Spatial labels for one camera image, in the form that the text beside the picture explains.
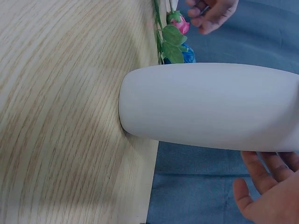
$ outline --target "blue tablecloth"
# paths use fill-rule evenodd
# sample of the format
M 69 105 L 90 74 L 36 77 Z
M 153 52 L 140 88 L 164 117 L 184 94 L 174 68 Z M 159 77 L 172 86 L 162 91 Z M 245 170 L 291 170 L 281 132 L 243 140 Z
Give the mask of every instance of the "blue tablecloth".
M 178 8 L 187 18 L 184 0 Z M 299 74 L 298 0 L 240 0 L 219 30 L 200 35 L 191 27 L 187 36 L 197 62 L 244 63 Z M 148 223 L 251 223 L 233 199 L 237 177 L 244 177 L 252 196 L 259 197 L 239 152 L 160 142 Z

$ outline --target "wooden table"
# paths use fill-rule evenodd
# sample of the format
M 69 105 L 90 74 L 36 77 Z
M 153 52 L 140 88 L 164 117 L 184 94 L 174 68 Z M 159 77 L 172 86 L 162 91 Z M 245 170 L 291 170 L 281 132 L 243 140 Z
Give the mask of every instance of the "wooden table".
M 158 142 L 118 94 L 157 64 L 153 24 L 152 0 L 0 2 L 0 223 L 145 222 Z

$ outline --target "white cylindrical object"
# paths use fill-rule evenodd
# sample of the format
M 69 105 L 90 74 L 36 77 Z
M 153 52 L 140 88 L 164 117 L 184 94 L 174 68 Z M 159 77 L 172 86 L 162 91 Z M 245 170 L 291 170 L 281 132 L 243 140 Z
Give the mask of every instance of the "white cylindrical object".
M 130 134 L 233 150 L 299 150 L 299 76 L 228 63 L 158 65 L 127 74 L 119 114 Z

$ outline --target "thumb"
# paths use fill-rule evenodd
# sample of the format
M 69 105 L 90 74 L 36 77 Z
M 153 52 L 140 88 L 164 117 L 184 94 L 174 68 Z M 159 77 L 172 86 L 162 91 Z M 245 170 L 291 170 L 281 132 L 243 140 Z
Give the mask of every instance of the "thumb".
M 199 31 L 202 34 L 209 34 L 218 29 L 234 14 L 237 4 L 238 1 L 235 0 L 218 1 L 214 7 L 207 11 Z
M 251 206 L 253 200 L 249 194 L 249 189 L 244 179 L 236 179 L 233 184 L 235 202 L 242 215 L 251 220 Z

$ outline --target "blue flower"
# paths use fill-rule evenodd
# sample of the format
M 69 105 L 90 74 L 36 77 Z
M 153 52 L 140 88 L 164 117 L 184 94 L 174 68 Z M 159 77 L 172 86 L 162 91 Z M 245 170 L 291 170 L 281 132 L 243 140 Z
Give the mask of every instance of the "blue flower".
M 186 43 L 182 44 L 183 47 L 188 48 L 187 52 L 182 52 L 184 57 L 184 63 L 196 63 L 195 54 L 193 49 Z M 164 59 L 164 64 L 171 64 L 168 58 Z

